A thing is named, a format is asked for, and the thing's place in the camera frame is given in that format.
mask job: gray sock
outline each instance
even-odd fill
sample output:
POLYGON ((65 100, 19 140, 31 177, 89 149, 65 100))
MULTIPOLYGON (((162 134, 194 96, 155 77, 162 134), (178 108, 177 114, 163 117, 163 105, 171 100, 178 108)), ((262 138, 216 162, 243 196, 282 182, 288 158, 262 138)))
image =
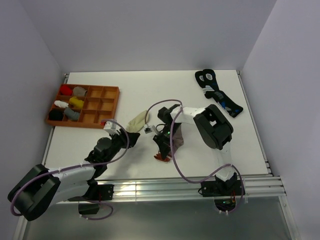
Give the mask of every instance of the gray sock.
POLYGON ((73 96, 77 96, 77 97, 84 97, 87 94, 87 90, 85 90, 83 87, 80 86, 76 86, 73 89, 73 96))
POLYGON ((71 121, 78 121, 80 117, 80 113, 77 111, 73 111, 70 107, 67 107, 64 110, 64 114, 71 120, 71 121))

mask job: white table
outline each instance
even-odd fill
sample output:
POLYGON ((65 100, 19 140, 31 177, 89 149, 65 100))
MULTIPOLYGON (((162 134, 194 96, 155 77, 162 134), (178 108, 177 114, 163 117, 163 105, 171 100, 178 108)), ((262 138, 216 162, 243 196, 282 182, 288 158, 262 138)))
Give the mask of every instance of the white table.
MULTIPOLYGON (((216 104, 206 99, 195 80, 195 70, 190 71, 126 71, 126 72, 72 72, 68 84, 118 86, 119 101, 116 120, 126 127, 137 114, 155 102, 165 99, 179 99, 185 107, 207 107, 216 104)), ((265 159, 258 141, 246 99, 235 70, 217 70, 219 88, 235 103, 243 107, 236 118, 230 117, 220 106, 234 128, 231 141, 233 164, 242 175, 268 174, 265 159)), ((160 104, 150 112, 149 123, 159 124, 157 113, 163 106, 170 107, 175 102, 160 104)), ((158 146, 152 140, 153 134, 141 136, 134 148, 118 162, 108 165, 107 171, 99 179, 136 180, 180 177, 173 162, 164 163, 154 159, 158 146)), ((184 146, 176 152, 176 159, 182 172, 188 177, 207 176, 217 167, 211 150, 203 142, 194 125, 183 124, 184 146)), ((96 145, 97 140, 106 137, 102 129, 55 127, 48 150, 45 166, 62 168, 83 162, 96 145)))

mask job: black sock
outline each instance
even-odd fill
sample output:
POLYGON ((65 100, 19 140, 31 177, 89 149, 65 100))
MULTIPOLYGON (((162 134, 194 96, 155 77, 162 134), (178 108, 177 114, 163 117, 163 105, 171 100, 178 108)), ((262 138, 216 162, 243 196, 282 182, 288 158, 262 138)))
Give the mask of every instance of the black sock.
POLYGON ((212 69, 204 69, 195 73, 195 79, 202 88, 207 99, 213 98, 233 118, 244 108, 234 103, 224 91, 219 89, 216 74, 212 69))

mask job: wooden organizer box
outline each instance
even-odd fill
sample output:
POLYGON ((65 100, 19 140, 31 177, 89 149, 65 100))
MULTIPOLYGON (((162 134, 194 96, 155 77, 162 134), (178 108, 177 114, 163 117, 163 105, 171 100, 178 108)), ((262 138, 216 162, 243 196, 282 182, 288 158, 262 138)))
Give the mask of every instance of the wooden organizer box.
MULTIPOLYGON (((46 122, 52 126, 62 127, 76 127, 76 128, 92 128, 103 129, 104 126, 100 125, 102 119, 113 119, 116 114, 119 88, 117 86, 96 86, 96 85, 78 85, 78 84, 62 84, 61 86, 68 86, 71 90, 75 87, 82 87, 87 90, 86 96, 66 96, 60 93, 55 97, 56 100, 60 100, 69 104, 69 108, 73 111, 80 113, 78 121, 71 121, 63 114, 62 121, 49 120, 47 116, 46 122), (83 108, 75 108, 69 102, 70 98, 77 97, 79 100, 84 101, 83 108)), ((62 112, 64 108, 57 107, 54 102, 51 106, 51 110, 57 109, 62 112)))

